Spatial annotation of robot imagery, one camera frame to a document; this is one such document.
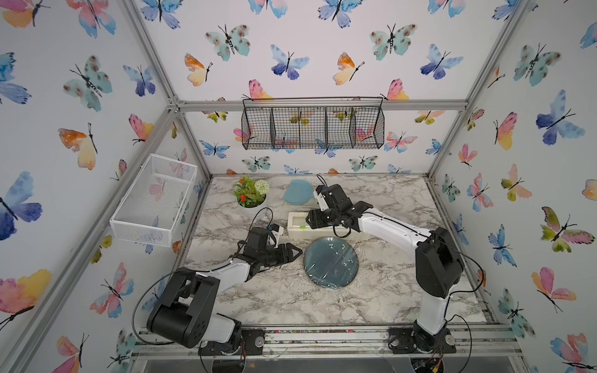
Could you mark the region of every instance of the pink butterfly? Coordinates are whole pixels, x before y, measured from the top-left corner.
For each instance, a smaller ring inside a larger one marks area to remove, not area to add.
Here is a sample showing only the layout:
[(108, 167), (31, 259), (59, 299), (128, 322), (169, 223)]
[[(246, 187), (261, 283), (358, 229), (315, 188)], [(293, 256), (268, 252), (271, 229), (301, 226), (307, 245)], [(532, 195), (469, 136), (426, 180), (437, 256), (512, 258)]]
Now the pink butterfly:
[(558, 310), (562, 311), (562, 309), (553, 301), (554, 299), (576, 300), (576, 294), (568, 289), (558, 288), (553, 290), (554, 274), (551, 268), (543, 267), (539, 273), (533, 272), (531, 277), (538, 289), (537, 291), (543, 293), (543, 295), (553, 303), (553, 308), (556, 310), (556, 313)]
[(497, 126), (497, 121), (494, 122), (496, 126), (496, 140), (493, 143), (494, 145), (499, 142), (504, 150), (510, 150), (512, 147), (512, 131), (514, 130), (517, 119), (518, 114), (512, 112), (508, 114), (499, 127)]
[(483, 180), (481, 179), (481, 173), (479, 173), (479, 176), (475, 177), (475, 180), (473, 182), (474, 185), (469, 185), (469, 188), (466, 191), (466, 195), (468, 195), (469, 197), (473, 197), (473, 210), (475, 210), (476, 212), (480, 212), (481, 206), (493, 207), (493, 202), (491, 201), (491, 198), (489, 198), (485, 193), (483, 193), (489, 188), (486, 185), (483, 189), (481, 189), (483, 183)]
[(125, 277), (127, 277), (127, 270), (124, 269), (124, 263), (121, 262), (114, 275), (114, 283), (112, 286), (110, 286), (106, 280), (104, 280), (106, 284), (102, 284), (102, 286), (107, 287), (110, 291), (91, 303), (89, 309), (95, 310), (101, 315), (107, 308), (108, 317), (120, 316), (122, 313), (122, 307), (120, 306), (122, 296), (132, 293), (134, 285), (132, 279), (125, 280)]
[(389, 132), (387, 134), (387, 144), (383, 147), (383, 150), (389, 152), (390, 150), (396, 148), (398, 153), (404, 153), (408, 150), (406, 144), (412, 144), (414, 140), (417, 139), (418, 136), (409, 136), (404, 137), (406, 132), (402, 132), (400, 137), (396, 136), (394, 132)]
[(116, 21), (111, 15), (104, 12), (108, 7), (108, 0), (66, 0), (69, 7), (81, 9), (79, 23), (87, 35), (97, 38), (97, 26), (102, 25), (109, 33), (114, 35)]
[(462, 151), (458, 153), (458, 157), (461, 160), (461, 163), (464, 163), (465, 165), (467, 165), (470, 169), (470, 161), (477, 156), (477, 151), (473, 150), (470, 154), (469, 154), (469, 145), (468, 144), (464, 144), (462, 145)]

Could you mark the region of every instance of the butterfly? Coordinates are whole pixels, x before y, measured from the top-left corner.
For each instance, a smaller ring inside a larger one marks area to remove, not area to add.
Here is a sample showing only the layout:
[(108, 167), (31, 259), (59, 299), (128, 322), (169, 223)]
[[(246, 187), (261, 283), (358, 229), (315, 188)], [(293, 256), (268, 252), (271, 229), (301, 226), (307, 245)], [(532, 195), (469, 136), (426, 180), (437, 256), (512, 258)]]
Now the butterfly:
[(581, 38), (580, 43), (582, 44), (580, 46), (582, 49), (597, 43), (597, 22), (589, 26), (587, 32)]
[(284, 171), (286, 171), (287, 174), (308, 174), (310, 173), (308, 170), (307, 171), (299, 171), (298, 168), (292, 168), (290, 166), (284, 165)]
[(91, 123), (87, 123), (87, 130), (89, 136), (82, 132), (64, 128), (59, 128), (58, 132), (62, 143), (67, 149), (71, 149), (73, 153), (80, 152), (78, 156), (79, 167), (93, 169), (96, 165), (97, 148), (91, 134)]
[(584, 190), (582, 191), (583, 196), (593, 201), (597, 201), (597, 180), (587, 179), (584, 182)]
[(576, 115), (570, 114), (570, 110), (564, 114), (566, 106), (566, 91), (560, 90), (556, 99), (549, 105), (551, 111), (549, 114), (537, 114), (537, 127), (546, 128), (543, 134), (543, 143), (553, 145), (558, 139), (558, 133), (563, 138), (579, 138), (584, 136), (584, 129), (565, 121), (564, 119)]
[(64, 83), (63, 91), (72, 97), (79, 97), (81, 105), (94, 109), (96, 112), (101, 110), (101, 104), (97, 96), (102, 97), (101, 92), (112, 92), (112, 83), (108, 75), (100, 70), (100, 62), (96, 56), (91, 56), (85, 63), (85, 74), (81, 73), (79, 66), (75, 64), (77, 71), (71, 72), (79, 75), (84, 82), (79, 79), (71, 79)]
[(110, 373), (126, 373), (128, 372), (129, 362), (125, 361), (131, 358), (133, 348), (137, 343), (137, 339), (133, 336), (133, 333), (127, 335), (127, 330), (122, 329), (118, 333), (118, 339), (116, 340), (116, 357), (111, 357), (112, 362), (110, 365), (116, 363)]
[(516, 195), (521, 198), (530, 198), (533, 194), (525, 189), (520, 183), (524, 183), (522, 178), (518, 178), (518, 169), (516, 164), (512, 164), (510, 169), (510, 178), (503, 178), (501, 180), (501, 187), (508, 190), (508, 199), (510, 201), (516, 200)]
[(341, 72), (336, 73), (333, 77), (336, 85), (342, 85), (351, 81), (352, 77), (359, 70), (359, 67), (363, 66), (364, 64), (365, 62), (363, 61), (359, 66), (355, 67), (355, 63), (350, 59), (348, 54), (346, 54), (346, 52), (342, 52), (342, 54), (340, 54), (340, 58), (338, 58), (338, 70), (341, 70)]
[(16, 102), (17, 104), (26, 104), (27, 99), (31, 97), (27, 93), (27, 89), (14, 83), (7, 83), (14, 79), (13, 73), (14, 63), (16, 60), (13, 58), (14, 53), (0, 54), (0, 94), (9, 100)]
[(417, 139), (418, 136), (408, 136), (404, 137), (405, 132), (402, 132), (400, 137), (396, 136), (394, 132), (389, 132), (387, 134), (387, 144), (383, 147), (383, 150), (389, 152), (390, 150), (396, 148), (398, 153), (404, 153), (408, 150), (407, 144), (412, 144), (414, 140)]
[(516, 7), (516, 3), (518, 3), (518, 0), (506, 0), (506, 2), (508, 4), (500, 5), (493, 11), (493, 16), (491, 18), (493, 18), (494, 20), (500, 20), (505, 17), (504, 21), (506, 21), (508, 17), (510, 17), (510, 13), (514, 11), (514, 8)]
[(189, 76), (187, 76), (187, 80), (193, 83), (194, 86), (198, 87), (203, 84), (203, 82), (207, 82), (207, 74), (209, 74), (213, 63), (210, 62), (210, 65), (207, 66), (206, 69), (201, 62), (197, 61), (196, 58), (187, 53), (184, 55), (184, 64), (191, 72)]
[[(224, 99), (224, 97), (220, 97), (218, 98), (218, 101), (226, 101)], [(203, 114), (206, 114), (208, 118), (210, 118), (211, 120), (213, 120), (214, 122), (218, 122), (218, 119), (221, 119), (222, 121), (226, 120), (226, 117), (228, 115), (228, 112), (203, 112)]]
[(539, 55), (544, 48), (545, 45), (541, 47), (541, 44), (539, 44), (537, 54), (531, 60), (531, 56), (535, 53), (533, 48), (530, 45), (522, 47), (521, 61), (516, 65), (516, 69), (514, 70), (515, 81), (523, 76), (526, 78), (530, 75), (531, 77), (528, 81), (533, 87), (547, 76), (547, 67), (557, 64), (562, 54), (560, 52), (547, 52)]
[(326, 20), (332, 14), (332, 21), (336, 16), (338, 17), (338, 26), (341, 29), (350, 26), (350, 17), (347, 13), (350, 13), (354, 8), (360, 5), (363, 0), (325, 0), (328, 5), (318, 9), (319, 19)]
[(71, 356), (71, 358), (63, 362), (58, 368), (54, 369), (52, 373), (77, 373), (79, 368), (83, 368), (81, 355), (83, 354), (83, 344), (87, 341), (87, 338), (85, 337), (85, 333), (83, 333), (83, 338), (81, 338), (81, 344), (78, 349), (64, 335), (58, 338), (56, 341), (58, 353), (62, 356)]
[(155, 304), (158, 302), (159, 298), (162, 296), (164, 289), (166, 288), (166, 284), (168, 283), (168, 279), (162, 279), (158, 283), (158, 289), (153, 289), (152, 297), (148, 299), (143, 305), (141, 309), (144, 311), (151, 311), (155, 307)]
[(257, 157), (254, 157), (252, 159), (243, 159), (242, 163), (247, 165), (247, 168), (249, 169), (249, 171), (255, 172), (259, 168), (269, 169), (271, 164), (268, 161), (269, 161), (269, 157), (265, 156), (265, 157), (261, 157), (259, 159), (257, 159)]
[(442, 149), (442, 144), (439, 143), (438, 140), (435, 140), (434, 138), (431, 139), (431, 148), (427, 149), (425, 151), (425, 153), (427, 154), (437, 154), (438, 151), (440, 151)]
[(518, 308), (519, 303), (514, 308), (514, 300), (508, 289), (504, 288), (504, 296), (498, 300), (497, 308), (505, 315), (508, 315), (508, 319), (511, 320), (512, 331), (517, 337), (524, 338), (526, 335), (535, 337), (535, 330), (528, 323), (527, 319), (523, 317), (519, 312), (523, 309)]
[(506, 119), (504, 119), (499, 127), (497, 125), (497, 121), (493, 122), (493, 124), (496, 126), (496, 140), (493, 143), (494, 145), (499, 141), (504, 150), (510, 150), (512, 147), (512, 131), (514, 130), (517, 119), (518, 114), (512, 112), (508, 114)]
[(35, 27), (35, 16), (40, 8), (50, 8), (41, 5), (44, 0), (39, 0), (39, 3), (33, 4), (32, 0), (5, 0), (2, 1), (0, 7), (6, 8), (2, 12), (2, 16), (13, 27), (27, 27), (29, 23), (33, 23)]
[(429, 10), (429, 12), (433, 14), (437, 12), (442, 7), (442, 5), (444, 6), (444, 8), (446, 7), (446, 5), (448, 5), (448, 14), (450, 15), (450, 18), (462, 13), (464, 8), (466, 7), (466, 3), (464, 2), (464, 0), (429, 0), (429, 7), (427, 8), (427, 10)]
[(82, 8), (79, 13), (79, 24), (83, 26), (87, 35), (97, 38), (99, 25), (104, 26), (106, 31), (114, 35), (116, 21), (104, 11), (108, 7), (107, 0), (68, 0), (66, 3), (73, 9)]
[(251, 11), (255, 12), (256, 14), (261, 13), (264, 5), (265, 9), (267, 9), (268, 3), (271, 4), (270, 8), (273, 11), (273, 15), (277, 18), (282, 17), (288, 11), (288, 5), (286, 5), (284, 0), (249, 0)]
[(462, 214), (458, 215), (458, 218), (456, 219), (456, 223), (452, 222), (452, 225), (454, 226), (454, 230), (456, 231), (456, 234), (458, 235), (460, 242), (462, 242), (463, 244), (468, 246), (469, 240), (466, 238), (466, 236), (463, 233), (466, 231), (464, 230), (464, 226), (462, 225)]
[(493, 260), (495, 260), (497, 264), (501, 264), (501, 259), (504, 258), (508, 263), (517, 267), (514, 258), (507, 250), (510, 248), (510, 245), (505, 245), (505, 241), (506, 230), (504, 229), (504, 224), (502, 224), (500, 225), (500, 230), (497, 231), (497, 237), (493, 233), (489, 235), (489, 243), (493, 245), (493, 249), (495, 250)]
[(93, 254), (90, 263), (95, 264), (99, 262), (101, 259), (101, 249), (107, 249), (110, 246), (112, 246), (112, 235), (107, 235), (106, 237), (104, 237), (101, 244), (97, 247), (97, 250), (95, 254)]
[(278, 64), (272, 67), (272, 71), (276, 75), (282, 75), (284, 72), (286, 72), (288, 79), (292, 81), (296, 80), (299, 78), (297, 69), (302, 69), (309, 63), (308, 57), (294, 58), (291, 60), (290, 58), (294, 55), (294, 53), (290, 54), (290, 52), (288, 52), (288, 55), (286, 55), (280, 50), (280, 48), (273, 44), (270, 45), (269, 48), (273, 54), (272, 58), (278, 61)]
[(402, 87), (402, 81), (400, 79), (394, 79), (390, 83), (390, 89), (387, 91), (387, 96), (380, 94), (386, 100), (408, 100), (408, 96), (404, 93)]
[(249, 94), (253, 99), (273, 98), (272, 96), (268, 95), (266, 91), (263, 90), (261, 84), (259, 84), (259, 82), (255, 79), (249, 81)]
[(372, 157), (361, 157), (361, 159), (349, 159), (348, 162), (352, 165), (352, 169), (354, 170), (354, 172), (359, 171), (361, 168), (362, 169), (372, 169), (375, 167), (375, 160), (377, 159), (377, 156), (374, 155)]
[(473, 210), (480, 212), (481, 206), (493, 207), (493, 202), (491, 199), (485, 193), (483, 193), (489, 189), (489, 187), (486, 185), (483, 189), (481, 189), (483, 183), (481, 173), (475, 177), (473, 183), (474, 185), (469, 185), (469, 188), (466, 190), (466, 195), (473, 197)]
[(0, 321), (0, 331), (18, 315), (31, 311), (50, 284), (52, 274), (47, 269), (40, 269), (29, 277), (0, 279), (0, 312), (10, 313)]
[(553, 280), (555, 275), (553, 274), (553, 270), (551, 268), (543, 267), (539, 273), (533, 272), (531, 277), (533, 278), (533, 283), (537, 287), (537, 291), (549, 299), (549, 301), (553, 304), (553, 308), (556, 310), (556, 313), (558, 310), (562, 311), (562, 309), (553, 301), (554, 299), (563, 299), (569, 301), (576, 300), (576, 294), (568, 289), (558, 288), (553, 290)]
[(124, 269), (124, 263), (121, 262), (116, 270), (116, 274), (114, 275), (114, 283), (112, 286), (110, 286), (108, 281), (105, 279), (104, 281), (106, 284), (101, 285), (107, 287), (109, 291), (96, 299), (95, 302), (91, 303), (91, 307), (89, 307), (89, 309), (95, 310), (101, 315), (107, 308), (108, 317), (120, 316), (122, 313), (122, 307), (120, 305), (122, 297), (132, 293), (134, 286), (133, 280), (125, 280), (125, 277), (127, 277), (127, 270)]
[(155, 21), (159, 16), (158, 21), (161, 22), (163, 18), (172, 30), (180, 27), (180, 22), (172, 14), (182, 5), (182, 0), (143, 0), (143, 2), (148, 5), (141, 8), (146, 20)]
[(394, 28), (396, 24), (392, 28), (390, 25), (387, 25), (387, 29), (390, 30), (390, 36), (388, 36), (383, 31), (374, 31), (369, 34), (369, 38), (375, 45), (373, 46), (373, 54), (377, 57), (378, 61), (381, 61), (383, 57), (386, 56), (387, 51), (390, 51), (392, 54), (392, 48), (396, 54), (400, 56), (404, 55), (404, 53), (408, 50), (408, 46), (411, 44), (410, 38), (407, 36), (414, 33), (417, 29), (416, 24), (409, 24), (400, 28), (396, 33), (394, 33)]
[(543, 212), (545, 212), (545, 223), (547, 223), (547, 226), (541, 224), (541, 228), (543, 229), (543, 236), (541, 237), (541, 240), (552, 241), (552, 250), (555, 252), (572, 252), (572, 249), (568, 244), (569, 242), (585, 243), (590, 245), (595, 240), (595, 237), (589, 232), (585, 232), (584, 230), (580, 229), (568, 229), (568, 227), (576, 225), (568, 224), (570, 221), (570, 215), (568, 215), (568, 220), (562, 227), (560, 226), (558, 216), (551, 208), (543, 207)]
[(493, 83), (497, 82), (498, 80), (500, 80), (501, 78), (505, 77), (506, 74), (502, 74), (500, 75), (500, 66), (496, 66), (493, 68), (493, 70), (491, 71), (490, 74), (490, 78), (495, 78), (490, 84), (489, 86), (487, 86), (487, 88), (491, 87), (493, 85)]
[(464, 144), (462, 145), (462, 150), (460, 152), (458, 152), (458, 158), (460, 158), (460, 163), (464, 163), (465, 165), (467, 165), (470, 169), (470, 161), (477, 156), (477, 151), (473, 150), (470, 154), (469, 154), (469, 145), (468, 144)]
[(568, 343), (570, 343), (570, 346), (560, 338), (550, 342), (552, 351), (569, 361), (564, 363), (570, 366), (565, 373), (588, 373), (587, 369), (595, 370), (597, 368), (597, 365), (591, 366), (585, 363), (589, 357), (589, 348), (587, 346), (587, 337), (584, 334), (568, 335)]
[(21, 218), (30, 223), (41, 216), (41, 204), (24, 204), (33, 196), (33, 178), (27, 171), (21, 172), (13, 186), (8, 189), (6, 196), (0, 198), (0, 241), (9, 238), (17, 232), (14, 221)]
[(339, 147), (328, 147), (323, 141), (316, 138), (315, 141), (317, 142), (318, 148), (315, 149), (315, 154), (327, 154), (329, 158), (333, 158), (336, 156), (335, 151), (339, 149)]
[(477, 119), (479, 119), (480, 117), (482, 117), (484, 113), (485, 113), (485, 110), (483, 110), (483, 109), (479, 109), (479, 110), (477, 110), (477, 108), (473, 109), (473, 113), (469, 117), (469, 123), (466, 126), (467, 131), (472, 130), (473, 127), (477, 125), (477, 123), (475, 123), (475, 121)]
[(419, 115), (418, 117), (415, 118), (415, 122), (416, 123), (421, 123), (423, 121), (425, 121), (425, 124), (434, 124), (435, 123), (435, 119), (438, 116), (442, 115), (443, 113), (445, 113), (445, 110), (437, 110), (435, 112), (431, 111), (431, 110), (422, 110), (419, 111)]
[(444, 185), (442, 185), (442, 193), (448, 195), (448, 201), (454, 202), (456, 200), (456, 196), (460, 195), (460, 189), (456, 188), (454, 185), (454, 180), (450, 179), (448, 174), (444, 178)]
[(387, 171), (391, 174), (409, 174), (412, 172), (410, 169), (396, 168), (394, 165), (387, 165)]
[(442, 56), (439, 48), (432, 44), (429, 46), (429, 55), (427, 59), (430, 61), (427, 65), (421, 66), (421, 74), (428, 75), (429, 73), (433, 72), (433, 78), (435, 80), (441, 79), (446, 75), (446, 71), (444, 69), (451, 69), (454, 66), (457, 66), (464, 57), (456, 57), (456, 58), (446, 58), (451, 52), (444, 52)]
[(226, 155), (224, 151), (228, 150), (229, 146), (218, 146), (218, 144), (211, 145), (206, 143), (205, 141), (199, 140), (205, 149), (203, 150), (203, 154), (205, 155), (217, 155), (219, 158), (225, 158)]
[(128, 117), (128, 122), (139, 137), (133, 140), (133, 145), (140, 143), (141, 141), (147, 141), (149, 135), (153, 131), (153, 124), (143, 122), (135, 114), (131, 114), (131, 116)]
[(224, 25), (224, 29), (220, 26), (218, 26), (218, 28), (222, 30), (226, 37), (215, 31), (206, 33), (205, 37), (214, 45), (214, 50), (222, 60), (228, 61), (230, 59), (230, 50), (232, 50), (232, 54), (234, 54), (234, 51), (236, 50), (243, 56), (249, 55), (249, 47), (251, 46), (251, 43), (243, 37), (249, 35), (249, 27), (246, 24), (233, 28), (230, 30), (230, 34), (228, 34), (226, 25)]
[(118, 162), (118, 172), (114, 172), (114, 174), (116, 174), (116, 178), (111, 177), (111, 179), (120, 181), (120, 176), (124, 175), (124, 171), (126, 171), (126, 170), (127, 170), (127, 163), (124, 161), (124, 159), (121, 159)]

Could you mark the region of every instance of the white container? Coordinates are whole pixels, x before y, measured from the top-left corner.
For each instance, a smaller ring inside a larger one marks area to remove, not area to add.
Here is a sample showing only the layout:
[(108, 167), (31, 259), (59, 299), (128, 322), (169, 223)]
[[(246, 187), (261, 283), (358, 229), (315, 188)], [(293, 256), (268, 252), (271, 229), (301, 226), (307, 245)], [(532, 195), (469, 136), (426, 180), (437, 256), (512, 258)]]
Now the white container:
[[(286, 230), (288, 231), (288, 238), (290, 239), (317, 239), (322, 237), (335, 237), (332, 227), (311, 229), (305, 220), (308, 212), (289, 212), (288, 224)], [(348, 228), (336, 227), (336, 233), (339, 236), (346, 236)], [(346, 241), (365, 241), (371, 236), (368, 233), (351, 231), (350, 235), (342, 238)]]
[(197, 166), (150, 154), (110, 219), (115, 238), (171, 246)]

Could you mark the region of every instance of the orange butterfly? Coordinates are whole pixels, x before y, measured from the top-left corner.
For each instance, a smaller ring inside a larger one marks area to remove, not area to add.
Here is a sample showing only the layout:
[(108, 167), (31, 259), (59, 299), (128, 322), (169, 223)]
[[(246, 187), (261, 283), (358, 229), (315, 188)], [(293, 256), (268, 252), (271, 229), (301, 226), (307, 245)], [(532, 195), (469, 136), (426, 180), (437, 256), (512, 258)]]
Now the orange butterfly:
[(64, 146), (68, 149), (72, 149), (73, 152), (80, 151), (78, 157), (79, 167), (93, 169), (96, 165), (97, 148), (96, 144), (93, 142), (93, 135), (91, 134), (91, 123), (87, 123), (87, 128), (89, 130), (89, 136), (82, 132), (66, 130), (64, 128), (59, 128), (58, 132)]
[(351, 81), (352, 77), (359, 70), (359, 67), (364, 64), (365, 62), (363, 61), (359, 66), (355, 67), (355, 63), (350, 59), (346, 52), (340, 54), (340, 58), (338, 58), (338, 70), (341, 70), (341, 72), (334, 75), (336, 85), (342, 85)]

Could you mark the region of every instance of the marble countertop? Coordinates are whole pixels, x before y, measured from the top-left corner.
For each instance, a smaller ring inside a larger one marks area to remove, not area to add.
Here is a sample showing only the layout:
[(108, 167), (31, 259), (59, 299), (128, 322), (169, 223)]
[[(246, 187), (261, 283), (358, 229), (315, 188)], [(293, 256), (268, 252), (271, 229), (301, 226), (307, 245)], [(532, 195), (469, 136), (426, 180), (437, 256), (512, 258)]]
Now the marble countertop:
[[(340, 184), (353, 203), (369, 202), (392, 217), (420, 227), (434, 229), (443, 225), (422, 176), (324, 176), (328, 185)], [(290, 205), (282, 199), (292, 180), (306, 180), (314, 187), (319, 185), (315, 175), (256, 175), (256, 178), (270, 183), (267, 206), (274, 212), (273, 222), (282, 227), (286, 227), (290, 211), (318, 207), (315, 199), (302, 206)], [(236, 176), (213, 178), (187, 253), (186, 267), (201, 269), (219, 264), (236, 252), (237, 241), (246, 238), (252, 217), (243, 212), (232, 195), (232, 185), (237, 180)], [(348, 286), (327, 289), (315, 285), (305, 273), (301, 257), (222, 292), (216, 299), (214, 312), (249, 325), (414, 321), (423, 292), (416, 281), (414, 260), (403, 250), (373, 236), (365, 241), (350, 240), (350, 237), (346, 240), (359, 260), (358, 274)], [(291, 242), (306, 250), (312, 241), (290, 241), (285, 232), (281, 242)], [(463, 273), (457, 290), (470, 289), (470, 282)], [(447, 317), (455, 313), (468, 322), (485, 322), (474, 294), (455, 295)]]

